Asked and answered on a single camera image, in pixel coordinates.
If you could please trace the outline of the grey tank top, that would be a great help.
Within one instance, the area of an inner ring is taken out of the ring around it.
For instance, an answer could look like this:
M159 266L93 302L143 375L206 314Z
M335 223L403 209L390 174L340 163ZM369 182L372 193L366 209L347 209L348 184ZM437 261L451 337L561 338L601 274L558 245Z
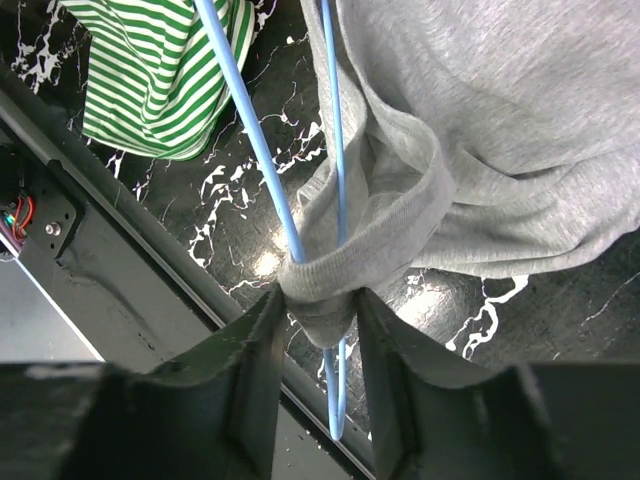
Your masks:
M355 290L410 267L488 278L597 258L639 226L635 1L336 1L337 169L298 192L306 259L278 280L317 347Z

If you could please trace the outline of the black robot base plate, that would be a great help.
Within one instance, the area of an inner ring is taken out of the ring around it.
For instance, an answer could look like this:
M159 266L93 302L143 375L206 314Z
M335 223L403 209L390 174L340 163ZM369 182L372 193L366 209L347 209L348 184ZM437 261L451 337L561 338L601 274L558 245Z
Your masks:
M8 67L1 127L35 200L20 260L102 363L151 373L247 312ZM367 438L349 426L343 442L330 441L320 393L285 347L267 479L371 478Z

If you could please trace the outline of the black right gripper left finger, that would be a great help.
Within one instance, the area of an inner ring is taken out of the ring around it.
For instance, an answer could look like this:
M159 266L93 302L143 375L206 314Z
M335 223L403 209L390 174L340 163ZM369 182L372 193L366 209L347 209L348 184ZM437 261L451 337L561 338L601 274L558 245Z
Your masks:
M285 347L284 297L148 374L109 363L1 368L5 479L267 479Z

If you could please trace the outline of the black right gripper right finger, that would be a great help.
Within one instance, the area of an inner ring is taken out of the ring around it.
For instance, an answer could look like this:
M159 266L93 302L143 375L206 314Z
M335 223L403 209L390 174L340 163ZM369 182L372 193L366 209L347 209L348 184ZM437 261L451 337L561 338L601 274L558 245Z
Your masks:
M493 371L402 321L374 292L357 320L380 479L635 479L639 366Z

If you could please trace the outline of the blue wire hanger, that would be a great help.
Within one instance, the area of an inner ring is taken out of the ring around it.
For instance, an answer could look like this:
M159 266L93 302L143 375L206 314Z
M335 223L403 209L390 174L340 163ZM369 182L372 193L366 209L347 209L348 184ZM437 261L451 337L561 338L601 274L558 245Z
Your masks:
M283 227L285 237L294 260L304 262L305 250L298 234L288 200L282 188L279 176L273 165L272 156L265 140L253 104L237 67L236 59L228 43L225 31L220 23L217 9L212 1L194 2L203 28L219 63L237 111L244 123L251 146L261 167L268 191L276 213ZM322 22L327 54L328 77L336 145L336 170L338 191L338 244L347 240L347 182L344 158L342 116L335 51L334 34L331 19L331 7L327 0L321 2ZM338 343L338 354L331 348L323 351L324 369L327 384L328 426L331 439L338 441L344 432L347 393L346 393L346 340Z

